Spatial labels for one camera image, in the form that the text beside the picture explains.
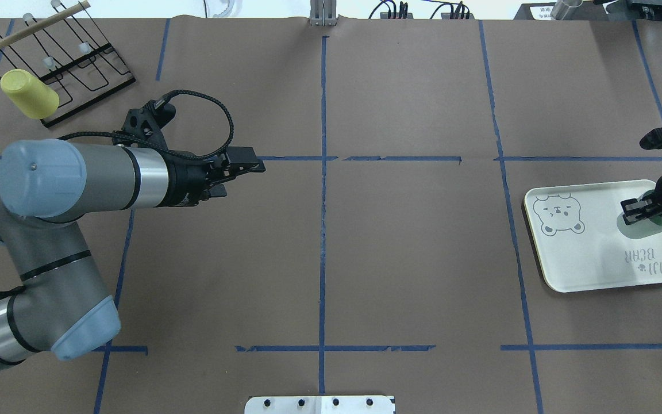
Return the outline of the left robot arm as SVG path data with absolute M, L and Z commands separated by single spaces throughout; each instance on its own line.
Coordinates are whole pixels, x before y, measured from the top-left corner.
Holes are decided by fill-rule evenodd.
M 225 196 L 224 183 L 264 171 L 250 147 L 195 159 L 187 152 L 58 139 L 8 145 L 0 159 L 0 244 L 21 285 L 0 293 L 0 371 L 46 351 L 76 359 L 120 332 L 116 299 L 79 218 L 198 205 Z

